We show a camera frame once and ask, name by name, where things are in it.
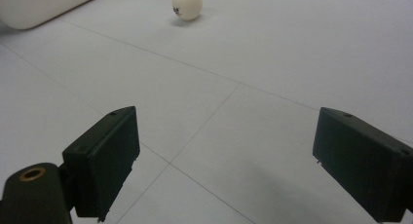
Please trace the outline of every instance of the screw hole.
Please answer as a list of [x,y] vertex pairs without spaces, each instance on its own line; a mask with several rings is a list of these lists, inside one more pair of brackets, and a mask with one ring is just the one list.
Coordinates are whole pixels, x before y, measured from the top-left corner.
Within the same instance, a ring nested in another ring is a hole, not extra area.
[[43,176],[45,172],[45,168],[30,168],[20,175],[19,180],[22,182],[32,181]]

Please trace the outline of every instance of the grout line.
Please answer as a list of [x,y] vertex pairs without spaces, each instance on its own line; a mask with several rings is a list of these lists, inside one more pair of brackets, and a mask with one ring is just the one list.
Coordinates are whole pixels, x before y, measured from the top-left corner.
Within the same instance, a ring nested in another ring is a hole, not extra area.
[[143,147],[147,148],[149,151],[151,151],[152,153],[154,153],[155,155],[157,155],[158,157],[160,157],[162,160],[164,160],[166,163],[169,164],[168,160],[165,159],[164,157],[162,157],[160,154],[158,154],[157,152],[155,152],[154,150],[152,150],[149,146],[147,146],[146,144],[142,143],[140,140],[140,145],[143,145]]
[[148,191],[149,188],[152,187],[152,185],[156,182],[156,180],[158,180],[158,178],[164,173],[164,171],[167,170],[168,166],[169,164],[158,174],[158,176],[156,176],[156,178],[151,182],[151,184],[149,184],[149,186],[142,192],[142,194],[140,194],[140,196],[133,202],[133,204],[128,208],[128,210],[119,218],[118,221],[116,221],[116,224],[122,221],[122,219],[128,214],[128,212],[134,207],[137,201],[139,201],[139,199],[143,197],[146,191]]
[[292,103],[294,103],[294,104],[298,104],[298,105],[301,105],[301,106],[303,106],[303,107],[306,107],[306,108],[309,108],[309,109],[312,109],[312,110],[319,111],[319,108],[312,107],[312,106],[310,106],[310,105],[306,105],[306,104],[301,103],[301,102],[298,102],[298,101],[296,101],[296,100],[289,99],[289,98],[287,98],[287,97],[285,97],[285,96],[278,95],[278,94],[275,94],[275,93],[270,93],[270,92],[268,92],[268,91],[262,90],[262,89],[260,89],[260,88],[254,87],[254,86],[249,85],[249,84],[244,84],[244,83],[243,83],[243,85],[248,86],[248,87],[250,87],[250,88],[252,88],[252,89],[256,89],[256,90],[258,90],[258,91],[260,91],[260,92],[263,92],[263,93],[272,95],[272,96],[274,96],[274,97],[281,98],[281,99],[283,99],[283,100],[287,100],[287,101],[292,102]]
[[12,50],[11,48],[9,48],[6,45],[3,45],[4,47],[6,47],[7,49],[9,49],[13,54],[15,54],[16,56],[18,56],[20,59],[24,60],[25,62],[27,62],[29,65],[33,66],[36,70],[40,71],[40,73],[42,73],[45,77],[49,78],[53,83],[55,83],[56,85],[58,85],[59,87],[61,87],[62,89],[64,89],[65,91],[69,92],[70,94],[72,94],[74,97],[78,98],[82,103],[86,104],[87,106],[89,106],[92,110],[94,110],[97,114],[104,116],[105,114],[101,113],[100,111],[98,111],[96,108],[94,108],[93,106],[89,105],[83,98],[81,98],[80,96],[78,96],[77,94],[75,94],[74,92],[72,92],[71,90],[69,90],[67,87],[65,87],[64,85],[62,85],[61,83],[59,83],[58,81],[56,81],[55,79],[53,79],[48,73],[44,72],[42,69],[40,69],[39,67],[37,67],[35,64],[31,63],[30,61],[28,61],[27,59],[25,59],[23,56],[20,56],[18,53],[16,53],[14,50]]
[[204,71],[204,72],[206,72],[206,73],[209,73],[209,74],[212,74],[212,75],[215,75],[215,76],[224,78],[224,79],[227,79],[227,80],[229,80],[229,81],[233,81],[233,82],[235,82],[235,83],[239,83],[239,82],[240,82],[240,81],[234,80],[234,79],[232,79],[232,78],[229,78],[229,77],[226,77],[226,76],[222,76],[222,75],[220,75],[220,74],[216,74],[216,73],[213,73],[213,72],[211,72],[211,71],[202,69],[201,67],[192,65],[192,64],[190,64],[190,63],[187,63],[187,62],[184,62],[184,61],[181,61],[181,60],[177,60],[177,59],[172,58],[172,57],[170,57],[170,56],[164,56],[164,55],[162,55],[162,54],[159,54],[159,53],[150,51],[150,50],[148,50],[148,49],[144,49],[144,48],[142,48],[142,47],[138,47],[138,46],[136,46],[136,45],[134,45],[134,44],[132,44],[132,43],[119,40],[119,39],[117,39],[117,38],[115,38],[115,37],[112,37],[112,36],[103,34],[103,33],[101,33],[101,32],[93,31],[93,30],[91,30],[91,29],[88,29],[88,28],[83,27],[83,26],[81,26],[81,25],[78,25],[78,24],[76,24],[76,23],[69,22],[69,21],[66,21],[66,20],[63,20],[63,19],[62,19],[61,21],[62,21],[62,22],[65,22],[65,23],[67,23],[67,24],[70,24],[70,25],[72,25],[72,26],[76,26],[76,27],[79,27],[79,28],[81,28],[81,29],[87,30],[87,31],[92,32],[92,33],[94,33],[94,34],[100,35],[100,36],[102,36],[102,37],[108,38],[108,39],[110,39],[110,40],[113,40],[113,41],[116,41],[116,42],[119,42],[119,43],[128,45],[128,46],[130,46],[130,47],[133,47],[133,48],[136,48],[136,49],[139,49],[139,50],[142,50],[142,51],[145,51],[145,52],[150,53],[150,54],[153,54],[153,55],[155,55],[155,56],[161,56],[161,57],[164,57],[164,58],[166,58],[166,59],[169,59],[169,60],[172,60],[172,61],[176,61],[176,62],[178,62],[178,63],[181,63],[181,64],[184,64],[184,65],[190,66],[190,67],[192,67],[192,68],[195,68],[195,69]]
[[238,211],[236,208],[234,208],[233,206],[229,205],[228,203],[226,203],[224,200],[222,200],[221,198],[219,198],[217,195],[215,195],[214,193],[212,193],[211,191],[209,191],[205,186],[203,186],[201,183],[199,183],[197,180],[195,180],[194,178],[192,178],[191,176],[189,176],[187,173],[185,173],[184,171],[182,171],[180,168],[177,168],[176,166],[170,164],[172,167],[176,168],[177,170],[179,170],[181,173],[185,174],[188,178],[190,178],[192,181],[196,182],[199,186],[201,186],[202,188],[204,188],[206,191],[208,191],[210,194],[212,194],[215,198],[217,198],[219,201],[221,201],[223,204],[227,205],[228,207],[230,207],[232,210],[234,210],[235,212],[237,212],[238,214],[240,214],[241,216],[243,216],[244,218],[246,218],[248,221],[250,221],[252,224],[256,224],[254,221],[252,221],[251,219],[249,219],[247,216],[245,216],[243,213],[241,213],[240,211]]
[[172,160],[170,160],[170,163],[172,163],[178,156],[179,154],[186,148],[188,145],[192,142],[192,140],[195,138],[196,135],[204,128],[204,126],[212,119],[213,116],[218,112],[218,110],[224,105],[225,102],[233,95],[233,93],[238,89],[238,87],[241,85],[241,83],[238,83],[234,89],[231,91],[231,93],[222,101],[222,103],[216,108],[216,110],[206,119],[206,121],[198,128],[197,132],[192,135],[192,137],[188,140],[188,142],[185,144],[184,147],[182,147],[179,152],[173,157]]

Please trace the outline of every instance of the floor tile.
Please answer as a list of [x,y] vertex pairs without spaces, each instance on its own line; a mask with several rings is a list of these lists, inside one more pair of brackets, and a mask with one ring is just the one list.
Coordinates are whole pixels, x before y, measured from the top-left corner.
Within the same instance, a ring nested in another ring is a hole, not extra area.
[[170,1],[98,0],[63,19],[413,141],[411,1],[204,0],[191,22]]
[[30,30],[16,30],[0,24],[0,43],[19,56],[24,56],[56,38],[64,35],[70,27],[58,20],[51,20]]
[[401,220],[401,224],[411,224],[413,222],[413,214],[410,211],[406,211],[404,213],[403,220]]
[[140,145],[140,155],[133,164],[132,171],[122,187],[107,217],[119,221],[143,192],[167,167],[168,162],[161,159],[144,145]]
[[161,174],[120,223],[251,224],[171,166]]
[[374,223],[312,155],[318,111],[240,86],[172,162],[254,223]]
[[25,58],[101,113],[135,105],[141,141],[169,161],[237,85],[77,27]]
[[12,60],[16,60],[18,58],[18,55],[13,53],[7,47],[0,44],[0,68],[2,68],[7,63],[10,63]]
[[0,66],[0,190],[16,171],[62,163],[61,152],[101,115],[22,59]]

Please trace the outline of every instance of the black marking on ball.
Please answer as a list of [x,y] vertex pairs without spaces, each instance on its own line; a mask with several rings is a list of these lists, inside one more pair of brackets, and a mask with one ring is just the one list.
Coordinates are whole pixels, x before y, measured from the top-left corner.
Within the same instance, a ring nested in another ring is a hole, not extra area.
[[175,8],[175,7],[173,8],[173,11],[176,13],[177,16],[182,15],[181,13],[179,13],[179,9],[180,8]]

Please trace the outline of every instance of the white ball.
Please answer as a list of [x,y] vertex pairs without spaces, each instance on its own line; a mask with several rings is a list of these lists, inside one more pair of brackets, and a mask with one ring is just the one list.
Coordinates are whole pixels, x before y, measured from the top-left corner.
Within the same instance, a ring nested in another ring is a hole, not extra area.
[[200,14],[203,0],[172,0],[172,6],[178,17],[192,20]]

